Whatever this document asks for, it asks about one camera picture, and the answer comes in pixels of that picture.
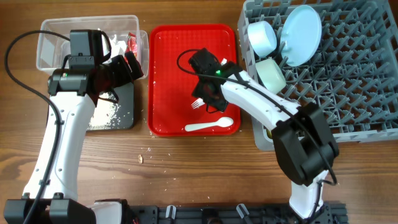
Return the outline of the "white plastic fork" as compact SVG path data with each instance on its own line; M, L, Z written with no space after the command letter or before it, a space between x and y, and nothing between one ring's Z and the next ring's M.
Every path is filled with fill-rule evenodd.
M202 98L197 98L192 104L191 107L195 110L198 109L199 107L203 106L205 102L203 101Z

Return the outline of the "white napkin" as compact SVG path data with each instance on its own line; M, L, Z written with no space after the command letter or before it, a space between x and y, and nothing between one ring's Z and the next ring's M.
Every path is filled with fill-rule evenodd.
M101 37L101 40L103 44L104 55L107 55L109 52L111 52L111 56L109 60L106 61L106 63L110 63L112 57L115 57L117 55L124 55L127 49L127 35L110 35L110 37L108 37L108 40L112 48L111 50L109 50L107 41L105 40L104 36Z

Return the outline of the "red snack wrapper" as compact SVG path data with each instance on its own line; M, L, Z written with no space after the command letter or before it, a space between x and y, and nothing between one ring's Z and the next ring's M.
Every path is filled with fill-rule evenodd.
M125 53L132 52L135 58L137 58L137 51L138 51L137 37L135 34L130 32L127 35Z

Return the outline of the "white plastic spoon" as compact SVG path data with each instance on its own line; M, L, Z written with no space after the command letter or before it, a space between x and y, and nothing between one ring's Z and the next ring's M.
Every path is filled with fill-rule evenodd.
M198 131L205 128L211 128L214 126L218 126L221 128L226 128L234 124L234 120L229 117L221 117L219 120L209 123L195 123L188 124L184 127L184 130L187 132Z

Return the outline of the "green bowl with food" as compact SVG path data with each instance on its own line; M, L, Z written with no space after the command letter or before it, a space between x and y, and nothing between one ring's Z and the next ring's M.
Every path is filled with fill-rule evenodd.
M272 58L256 63L256 71L261 82L270 92L278 94L286 86L282 70Z

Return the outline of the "yellow plastic cup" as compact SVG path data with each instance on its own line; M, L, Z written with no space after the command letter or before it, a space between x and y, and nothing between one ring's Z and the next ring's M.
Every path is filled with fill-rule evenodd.
M266 129L267 137L272 139L272 133L270 130Z

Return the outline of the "light blue bowl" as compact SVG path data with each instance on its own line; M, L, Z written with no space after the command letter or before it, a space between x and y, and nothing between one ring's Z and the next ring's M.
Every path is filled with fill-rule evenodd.
M277 47L277 37L272 26L267 21L248 25L249 42L259 57L266 57Z

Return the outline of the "light blue plate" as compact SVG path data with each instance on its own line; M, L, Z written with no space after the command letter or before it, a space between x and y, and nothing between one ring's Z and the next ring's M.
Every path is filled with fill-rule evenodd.
M296 7L282 28L280 47L287 65L298 67L309 61L317 51L322 36L322 23L318 12L311 6Z

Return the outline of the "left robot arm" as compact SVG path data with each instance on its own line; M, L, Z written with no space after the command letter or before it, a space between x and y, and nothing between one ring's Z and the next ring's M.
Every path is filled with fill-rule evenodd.
M105 92L143 73L132 52L112 56L102 30L72 30L70 54L48 80L46 130L35 169L20 199L4 207L8 223L137 223L125 199L78 202L77 174L86 130Z

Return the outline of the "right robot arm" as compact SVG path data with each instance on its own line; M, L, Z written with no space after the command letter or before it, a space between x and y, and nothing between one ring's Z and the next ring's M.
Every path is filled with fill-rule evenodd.
M189 73L198 77L192 95L215 112L236 105L271 132L278 165L292 182L289 206L302 221L314 221L323 206L323 186L338 183L332 165L339 149L323 110L279 97L206 48L190 53Z

